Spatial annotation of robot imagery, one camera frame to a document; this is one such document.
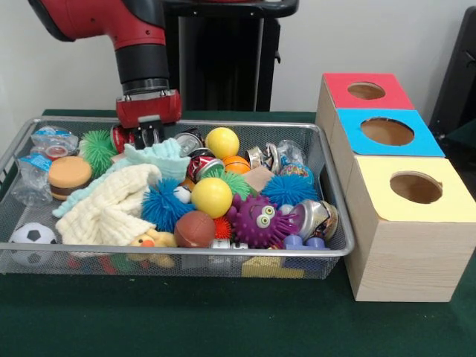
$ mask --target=white ball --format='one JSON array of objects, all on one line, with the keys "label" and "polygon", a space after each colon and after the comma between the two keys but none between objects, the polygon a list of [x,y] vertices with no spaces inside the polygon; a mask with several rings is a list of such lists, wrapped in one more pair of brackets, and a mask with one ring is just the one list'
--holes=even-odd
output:
[{"label": "white ball", "polygon": [[282,205],[279,210],[282,214],[290,214],[293,208],[291,205]]},{"label": "white ball", "polygon": [[[54,232],[39,223],[27,223],[13,232],[10,243],[57,244]],[[10,251],[12,259],[22,266],[43,266],[53,256],[52,251]]]},{"label": "white ball", "polygon": [[183,186],[178,186],[173,191],[173,195],[177,197],[177,199],[181,203],[187,204],[187,203],[190,203],[190,201],[192,200],[192,193],[186,187],[183,187]]}]

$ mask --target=wooden box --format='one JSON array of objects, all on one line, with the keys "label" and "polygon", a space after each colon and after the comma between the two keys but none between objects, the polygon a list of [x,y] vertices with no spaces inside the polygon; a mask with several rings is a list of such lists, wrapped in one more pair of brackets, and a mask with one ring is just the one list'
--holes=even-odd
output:
[{"label": "wooden box", "polygon": [[344,195],[355,154],[445,155],[416,110],[338,109],[330,141]]},{"label": "wooden box", "polygon": [[347,206],[356,300],[451,300],[476,246],[476,203],[448,160],[356,156]]},{"label": "wooden box", "polygon": [[414,109],[393,74],[325,73],[316,124],[332,140],[337,109]]}]

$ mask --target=yellow ball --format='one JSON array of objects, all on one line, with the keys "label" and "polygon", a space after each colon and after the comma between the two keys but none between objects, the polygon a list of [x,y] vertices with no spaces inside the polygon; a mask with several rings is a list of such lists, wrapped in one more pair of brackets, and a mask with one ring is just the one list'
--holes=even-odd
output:
[{"label": "yellow ball", "polygon": [[192,191],[192,203],[197,210],[211,218],[224,216],[231,207],[233,194],[230,187],[220,178],[204,178]]},{"label": "yellow ball", "polygon": [[239,139],[229,128],[216,128],[208,133],[205,145],[217,158],[235,156],[239,151]]}]

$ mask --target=red square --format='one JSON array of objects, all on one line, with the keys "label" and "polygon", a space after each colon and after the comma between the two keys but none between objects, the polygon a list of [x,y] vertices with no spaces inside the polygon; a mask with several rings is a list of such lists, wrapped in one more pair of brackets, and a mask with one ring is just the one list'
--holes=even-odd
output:
[{"label": "red square", "polygon": [[325,73],[337,109],[415,109],[393,74]]}]

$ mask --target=wire mesh basket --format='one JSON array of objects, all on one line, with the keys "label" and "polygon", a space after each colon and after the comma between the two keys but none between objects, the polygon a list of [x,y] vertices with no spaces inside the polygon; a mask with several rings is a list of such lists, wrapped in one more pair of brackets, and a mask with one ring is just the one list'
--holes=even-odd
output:
[{"label": "wire mesh basket", "polygon": [[[182,120],[168,126],[167,137],[183,130],[198,127],[207,133],[217,126],[227,126],[238,134],[240,155],[245,150],[283,139],[297,142],[304,150],[307,165],[318,177],[316,189],[321,189],[324,199],[337,207],[338,229],[327,243],[328,251],[290,251],[257,249],[211,248],[136,248],[97,245],[38,245],[9,243],[12,233],[29,222],[38,222],[53,229],[57,219],[51,211],[60,204],[52,203],[40,208],[25,207],[12,196],[19,183],[20,174],[15,158],[27,155],[33,147],[30,135],[45,125],[66,128],[81,136],[89,130],[110,129],[117,123],[114,118],[64,118],[42,117],[26,123],[12,145],[0,160],[0,272],[28,274],[122,274],[161,275],[189,277],[274,277],[324,279],[340,257],[349,254],[354,246],[353,230],[341,188],[338,183],[329,146],[324,133],[312,124],[252,123],[236,121]],[[35,266],[20,265],[12,258],[22,254],[26,260],[45,263]],[[87,258],[78,258],[82,254]],[[130,259],[129,254],[144,254],[142,261]],[[157,254],[166,254],[173,261],[172,268],[162,268],[153,263]]]}]

